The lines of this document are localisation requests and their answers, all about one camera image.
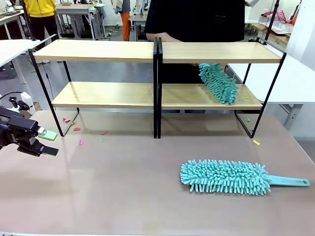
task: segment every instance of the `yellow confetti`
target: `yellow confetti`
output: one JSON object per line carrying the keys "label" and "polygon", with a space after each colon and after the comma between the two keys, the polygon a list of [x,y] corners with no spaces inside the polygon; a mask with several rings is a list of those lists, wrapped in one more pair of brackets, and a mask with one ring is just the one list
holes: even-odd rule
{"label": "yellow confetti", "polygon": [[256,141],[256,140],[253,140],[252,141],[254,144],[257,144],[257,145],[260,145],[260,142]]}

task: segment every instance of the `lower shelf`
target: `lower shelf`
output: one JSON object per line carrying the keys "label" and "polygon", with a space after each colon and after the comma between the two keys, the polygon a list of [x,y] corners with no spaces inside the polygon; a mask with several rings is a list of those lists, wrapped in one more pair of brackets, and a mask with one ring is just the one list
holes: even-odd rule
{"label": "lower shelf", "polygon": [[[245,85],[238,85],[233,105],[218,102],[203,84],[163,84],[164,110],[260,110],[262,105]],[[70,82],[52,101],[54,107],[153,109],[153,84]]]}
{"label": "lower shelf", "polygon": [[69,82],[54,107],[153,109],[153,84]]}
{"label": "lower shelf", "polygon": [[218,102],[203,84],[163,84],[164,110],[260,110],[262,105],[246,85],[237,85],[238,97],[233,105]]}

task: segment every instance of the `yellow jacket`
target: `yellow jacket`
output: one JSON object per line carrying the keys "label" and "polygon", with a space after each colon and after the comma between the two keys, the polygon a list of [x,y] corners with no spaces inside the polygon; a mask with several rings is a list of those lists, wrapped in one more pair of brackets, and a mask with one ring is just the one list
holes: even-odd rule
{"label": "yellow jacket", "polygon": [[32,17],[53,16],[56,11],[55,0],[25,0],[25,5]]}

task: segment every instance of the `orange pants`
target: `orange pants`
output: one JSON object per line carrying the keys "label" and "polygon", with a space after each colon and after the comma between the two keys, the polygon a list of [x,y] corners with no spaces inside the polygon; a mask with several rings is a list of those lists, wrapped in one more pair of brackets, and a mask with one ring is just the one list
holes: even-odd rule
{"label": "orange pants", "polygon": [[129,41],[130,38],[130,31],[131,31],[131,22],[129,20],[129,12],[127,13],[120,13],[120,17],[123,21],[123,40]]}

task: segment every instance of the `black shirt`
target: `black shirt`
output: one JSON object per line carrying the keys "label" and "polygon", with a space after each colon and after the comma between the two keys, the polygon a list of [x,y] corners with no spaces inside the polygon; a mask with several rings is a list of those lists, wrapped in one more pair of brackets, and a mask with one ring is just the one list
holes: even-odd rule
{"label": "black shirt", "polygon": [[[183,42],[235,42],[244,39],[244,0],[151,0],[146,33],[168,33]],[[164,64],[163,83],[202,83],[199,68]]]}

